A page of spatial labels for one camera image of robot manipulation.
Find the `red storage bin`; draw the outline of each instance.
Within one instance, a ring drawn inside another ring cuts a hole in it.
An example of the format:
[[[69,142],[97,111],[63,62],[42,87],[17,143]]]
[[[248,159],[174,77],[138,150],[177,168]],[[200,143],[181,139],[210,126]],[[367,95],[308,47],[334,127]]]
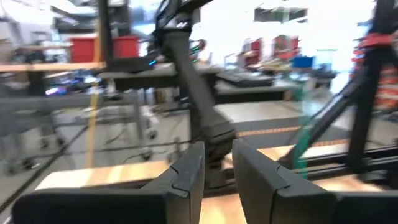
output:
[[[88,63],[94,59],[95,37],[71,38],[71,60],[73,63]],[[116,57],[138,57],[139,38],[135,36],[117,37],[113,40],[114,53]]]

